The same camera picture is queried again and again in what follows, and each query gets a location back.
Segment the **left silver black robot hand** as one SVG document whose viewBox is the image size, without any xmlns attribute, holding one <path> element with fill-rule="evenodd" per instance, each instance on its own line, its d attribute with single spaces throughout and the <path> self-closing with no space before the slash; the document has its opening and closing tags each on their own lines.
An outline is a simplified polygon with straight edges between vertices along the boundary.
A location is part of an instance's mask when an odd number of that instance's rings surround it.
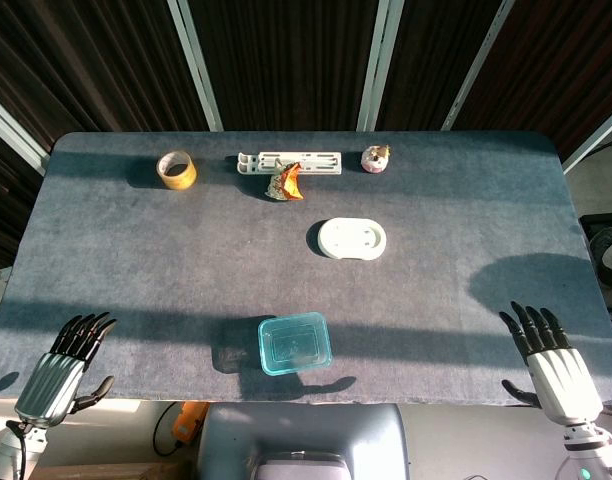
<svg viewBox="0 0 612 480">
<path fill-rule="evenodd" d="M 77 315 L 59 331 L 50 350 L 33 369 L 15 405 L 20 420 L 40 429 L 60 424 L 68 415 L 97 404 L 111 390 L 115 377 L 106 377 L 88 395 L 78 394 L 84 374 L 115 319 L 107 312 Z"/>
</svg>

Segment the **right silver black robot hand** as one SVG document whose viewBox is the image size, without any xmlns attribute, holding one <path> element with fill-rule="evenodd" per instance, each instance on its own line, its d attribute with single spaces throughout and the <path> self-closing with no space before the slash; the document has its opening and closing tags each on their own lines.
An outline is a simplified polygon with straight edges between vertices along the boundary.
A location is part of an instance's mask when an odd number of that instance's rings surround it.
<svg viewBox="0 0 612 480">
<path fill-rule="evenodd" d="M 532 392 L 511 381 L 502 387 L 514 399 L 541 409 L 546 417 L 565 427 L 590 424 L 603 411 L 603 403 L 579 351 L 574 348 L 559 319 L 548 309 L 539 310 L 512 301 L 512 314 L 500 312 L 526 366 Z"/>
</svg>

